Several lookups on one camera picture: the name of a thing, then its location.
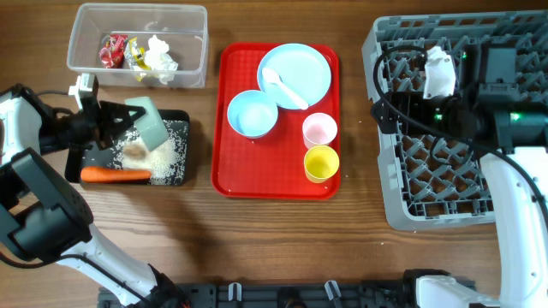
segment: yellow cup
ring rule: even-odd
[[[327,145],[317,145],[305,155],[305,174],[312,183],[322,183],[339,169],[339,156]]]

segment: plastic spoon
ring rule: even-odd
[[[297,104],[297,107],[301,108],[302,110],[308,109],[308,103],[304,99],[302,99],[299,94],[289,89],[282,82],[282,80],[280,79],[280,75],[277,74],[275,70],[271,68],[263,68],[262,74],[266,82],[279,86],[280,89],[282,89],[282,91],[285,92],[285,94],[287,94],[295,104]]]

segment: carrot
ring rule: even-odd
[[[152,172],[148,170],[121,170],[102,167],[85,167],[80,172],[80,178],[87,183],[113,183],[121,181],[148,180]]]

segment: wooden table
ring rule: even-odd
[[[17,82],[35,91],[66,90],[77,0],[8,0],[0,9],[0,89]],[[399,232],[385,220],[378,176],[377,128],[369,116],[360,48],[374,20],[387,15],[539,9],[539,1],[443,2],[204,0],[209,15],[209,70],[205,89],[109,88],[101,99],[151,96],[159,108],[186,110],[192,119],[184,187],[88,186],[78,191],[95,223],[132,256],[174,281],[250,283],[396,279],[406,269],[444,269],[498,294],[500,259],[494,225],[431,232]],[[221,52],[238,41],[327,44],[340,56],[342,185],[326,202],[228,199],[210,183]],[[74,109],[70,98],[45,102]],[[63,173],[66,152],[46,157]],[[26,197],[23,204],[35,199]],[[51,265],[20,270],[0,264],[2,307],[94,307],[98,285]]]

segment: red tray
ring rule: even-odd
[[[264,137],[248,139],[235,132],[226,116],[230,101],[246,90],[258,90],[257,68],[266,53],[279,44],[235,43],[221,57],[217,119],[211,182],[222,195],[233,198],[328,199],[341,185],[341,175],[321,184],[307,179],[302,123],[315,112],[331,115],[339,124],[339,59],[325,45],[312,45],[331,67],[331,87],[308,110],[278,108],[274,128]],[[331,147],[341,156],[340,134]]]

